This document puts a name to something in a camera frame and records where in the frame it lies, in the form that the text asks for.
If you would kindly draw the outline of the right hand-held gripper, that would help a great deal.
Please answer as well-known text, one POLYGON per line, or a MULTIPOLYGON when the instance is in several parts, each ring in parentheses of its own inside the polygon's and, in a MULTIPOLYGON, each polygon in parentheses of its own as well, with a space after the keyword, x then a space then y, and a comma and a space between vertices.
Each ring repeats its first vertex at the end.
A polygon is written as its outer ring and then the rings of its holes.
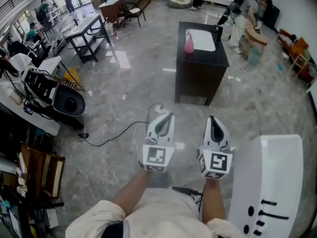
POLYGON ((207 179, 222 179, 229 174, 233 159, 229 143, 229 132, 216 117, 208 117, 203 145, 197 150, 200 175, 207 179), (210 147, 214 142, 217 147, 210 147))

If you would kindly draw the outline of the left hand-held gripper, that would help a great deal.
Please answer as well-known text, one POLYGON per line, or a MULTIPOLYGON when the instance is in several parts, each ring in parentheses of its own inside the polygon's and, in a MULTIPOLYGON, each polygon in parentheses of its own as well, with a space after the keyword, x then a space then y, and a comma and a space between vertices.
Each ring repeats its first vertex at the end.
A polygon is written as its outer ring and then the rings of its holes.
POLYGON ((174 141, 175 116, 166 113, 154 119, 147 130, 142 154, 138 155, 141 169, 149 172, 166 173, 168 164, 176 149, 174 141))

